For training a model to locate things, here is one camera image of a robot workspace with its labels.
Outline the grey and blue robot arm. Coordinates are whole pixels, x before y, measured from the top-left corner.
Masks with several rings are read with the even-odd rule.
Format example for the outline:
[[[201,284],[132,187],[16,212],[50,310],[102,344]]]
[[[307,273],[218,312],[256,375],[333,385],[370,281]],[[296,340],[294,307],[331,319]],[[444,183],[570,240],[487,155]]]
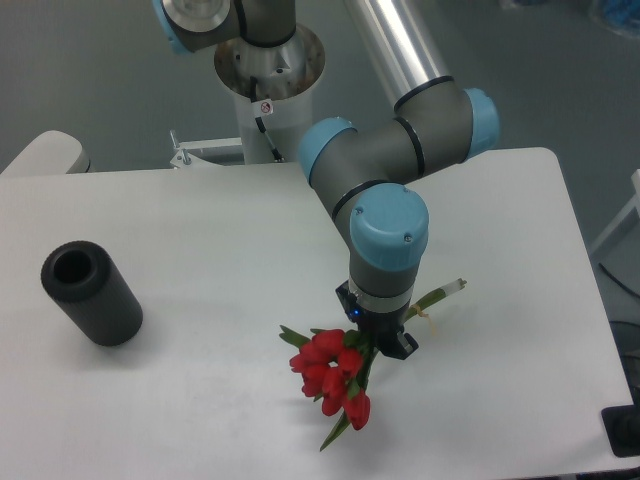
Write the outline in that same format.
[[[408,184],[492,149],[500,123],[481,90],[459,87],[413,1],[350,1],[392,104],[387,124],[361,132],[345,119],[312,118],[325,68],[320,39],[292,1],[157,1],[172,48],[213,48],[233,96],[248,164],[294,162],[347,245],[349,277],[337,295],[347,317],[385,356],[417,347],[404,330],[428,242],[429,214]]]

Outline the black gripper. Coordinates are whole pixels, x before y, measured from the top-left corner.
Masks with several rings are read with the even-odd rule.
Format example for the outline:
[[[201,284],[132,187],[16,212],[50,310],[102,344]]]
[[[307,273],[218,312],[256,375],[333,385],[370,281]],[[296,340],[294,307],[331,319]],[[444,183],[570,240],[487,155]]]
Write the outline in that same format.
[[[417,341],[404,329],[404,315],[411,293],[409,289],[396,297],[375,297],[361,291],[351,281],[336,288],[347,318],[361,332],[371,336],[382,355],[397,360],[406,360],[418,349]]]

